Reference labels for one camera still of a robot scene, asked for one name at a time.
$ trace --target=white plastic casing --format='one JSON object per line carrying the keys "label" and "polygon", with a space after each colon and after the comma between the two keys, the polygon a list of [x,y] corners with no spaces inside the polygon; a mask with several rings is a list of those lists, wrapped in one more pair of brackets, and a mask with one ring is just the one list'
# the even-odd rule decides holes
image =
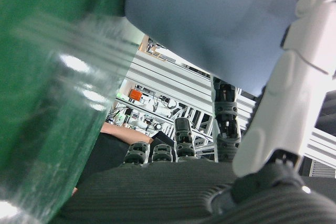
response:
{"label": "white plastic casing", "polygon": [[299,17],[233,161],[237,176],[255,173],[274,150],[301,155],[336,68],[335,0],[299,0]]}

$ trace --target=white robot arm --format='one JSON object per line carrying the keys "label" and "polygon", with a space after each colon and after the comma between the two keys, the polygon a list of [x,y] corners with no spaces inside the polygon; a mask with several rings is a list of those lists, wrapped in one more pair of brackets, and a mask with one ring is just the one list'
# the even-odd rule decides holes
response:
{"label": "white robot arm", "polygon": [[336,0],[299,0],[296,15],[285,52],[234,158],[239,177],[257,172],[274,158],[299,167],[335,72]]}

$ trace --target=gray ribbed surface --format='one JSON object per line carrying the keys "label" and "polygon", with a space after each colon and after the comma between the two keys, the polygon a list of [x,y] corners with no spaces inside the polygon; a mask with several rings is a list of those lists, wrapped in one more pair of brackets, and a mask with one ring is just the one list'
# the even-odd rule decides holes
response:
{"label": "gray ribbed surface", "polygon": [[116,168],[84,182],[61,215],[111,223],[191,218],[200,221],[211,215],[206,200],[218,190],[217,186],[223,187],[234,179],[231,164],[206,159]]}
{"label": "gray ribbed surface", "polygon": [[292,186],[265,190],[212,217],[207,200],[234,179],[230,164],[204,159],[115,168],[83,183],[52,223],[336,223],[334,202]]}
{"label": "gray ribbed surface", "polygon": [[336,223],[336,205],[314,192],[307,194],[292,186],[278,186],[251,197],[225,216],[205,223],[332,224]]}

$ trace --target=person's arm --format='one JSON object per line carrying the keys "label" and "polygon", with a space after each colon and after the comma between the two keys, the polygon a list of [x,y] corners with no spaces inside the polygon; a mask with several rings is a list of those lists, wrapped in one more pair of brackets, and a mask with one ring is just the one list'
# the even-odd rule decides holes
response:
{"label": "person's arm", "polygon": [[126,127],[116,126],[106,122],[103,124],[103,127],[101,128],[100,132],[113,135],[127,144],[134,144],[139,141],[151,143],[153,141],[149,136],[139,131],[129,129]]}

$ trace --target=orange box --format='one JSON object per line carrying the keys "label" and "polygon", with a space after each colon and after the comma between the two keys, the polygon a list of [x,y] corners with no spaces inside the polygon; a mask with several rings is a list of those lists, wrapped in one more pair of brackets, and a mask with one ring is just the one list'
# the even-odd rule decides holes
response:
{"label": "orange box", "polygon": [[134,100],[140,101],[140,99],[142,97],[142,93],[138,90],[131,89],[129,97],[134,99]]}

